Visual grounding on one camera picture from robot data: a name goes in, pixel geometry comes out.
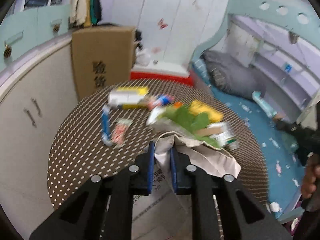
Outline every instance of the small snack package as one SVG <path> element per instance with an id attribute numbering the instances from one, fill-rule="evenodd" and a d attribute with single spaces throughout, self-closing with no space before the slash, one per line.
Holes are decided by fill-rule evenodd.
<path id="1" fill-rule="evenodd" d="M 216 122 L 216 123 L 209 124 L 207 127 L 208 130 L 212 128 L 215 128 L 215 129 L 219 128 L 219 132 L 214 133 L 209 137 L 217 140 L 221 147 L 225 147 L 226 145 L 229 145 L 230 150 L 235 150 L 239 147 L 239 143 L 236 139 L 236 136 L 228 122 Z"/>
<path id="2" fill-rule="evenodd" d="M 116 123 L 116 127 L 112 131 L 111 141 L 117 144 L 117 147 L 121 147 L 124 143 L 124 134 L 132 125 L 133 121 L 130 119 L 119 118 Z"/>

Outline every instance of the bed sheet pattern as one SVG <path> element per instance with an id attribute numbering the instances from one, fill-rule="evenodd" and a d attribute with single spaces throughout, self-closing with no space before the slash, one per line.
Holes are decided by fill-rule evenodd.
<path id="1" fill-rule="evenodd" d="M 270 203 L 279 203 L 280 210 L 274 212 L 275 217 L 279 218 L 300 190 L 304 167 L 297 157 L 285 148 L 282 132 L 275 129 L 272 120 L 255 102 L 225 94 L 212 86 L 203 60 L 198 60 L 192 67 L 203 82 L 211 87 L 215 97 L 238 114 L 256 137 L 268 169 L 268 199 Z"/>

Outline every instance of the yellow package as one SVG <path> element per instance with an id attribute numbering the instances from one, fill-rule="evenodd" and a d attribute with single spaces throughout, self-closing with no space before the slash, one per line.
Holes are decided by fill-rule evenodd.
<path id="1" fill-rule="evenodd" d="M 138 95 L 146 95 L 149 93 L 148 87 L 118 87 L 116 90 L 122 92 L 134 92 Z"/>
<path id="2" fill-rule="evenodd" d="M 148 87 L 118 87 L 110 91 L 108 105 L 122 109 L 145 107 L 141 102 L 148 93 Z"/>
<path id="3" fill-rule="evenodd" d="M 199 101 L 193 100 L 190 104 L 189 111 L 193 115 L 198 115 L 200 113 L 206 112 L 209 116 L 210 122 L 220 122 L 223 119 L 223 114 L 216 111 L 209 105 Z"/>

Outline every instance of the teal item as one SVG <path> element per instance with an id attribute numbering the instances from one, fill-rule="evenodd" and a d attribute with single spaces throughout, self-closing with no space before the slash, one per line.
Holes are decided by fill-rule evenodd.
<path id="1" fill-rule="evenodd" d="M 94 15 L 93 0 L 90 0 L 90 20 L 93 25 L 98 23 L 98 19 Z"/>
<path id="2" fill-rule="evenodd" d="M 277 111 L 275 111 L 263 98 L 260 97 L 261 92 L 253 92 L 252 99 L 261 107 L 261 109 L 266 113 L 267 117 L 273 118 Z"/>
<path id="3" fill-rule="evenodd" d="M 67 33 L 69 16 L 70 5 L 55 5 L 28 9 L 4 18 L 0 25 L 0 51 L 3 53 L 7 44 L 12 47 L 12 53 L 8 58 L 0 57 L 0 72 L 34 47 Z M 57 32 L 53 31 L 55 25 L 59 26 Z"/>
<path id="4" fill-rule="evenodd" d="M 54 5 L 38 8 L 38 44 L 49 41 L 69 31 L 70 5 Z M 59 25 L 57 32 L 53 27 Z"/>

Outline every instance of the light blue bed frame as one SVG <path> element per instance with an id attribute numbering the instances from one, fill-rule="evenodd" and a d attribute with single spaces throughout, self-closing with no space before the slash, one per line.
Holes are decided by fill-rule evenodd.
<path id="1" fill-rule="evenodd" d="M 262 10 L 261 5 L 269 5 L 268 9 Z M 286 7 L 288 13 L 281 15 L 277 10 L 281 7 Z M 301 24 L 297 17 L 303 14 L 308 18 L 307 24 Z M 233 15 L 247 16 L 261 20 L 266 23 L 271 23 L 282 27 L 288 31 L 292 31 L 301 38 L 310 42 L 312 45 L 320 49 L 320 19 L 311 7 L 296 1 L 294 6 L 285 3 L 279 3 L 273 0 L 229 0 L 223 17 L 222 24 L 219 30 L 207 41 L 201 43 L 193 52 L 189 68 L 193 65 L 202 64 L 200 59 L 201 54 L 216 45 L 228 32 L 231 25 L 231 17 Z M 289 212 L 285 212 L 278 218 L 281 224 L 290 222 L 301 216 L 304 212 L 302 208 L 294 208 L 291 206 Z"/>

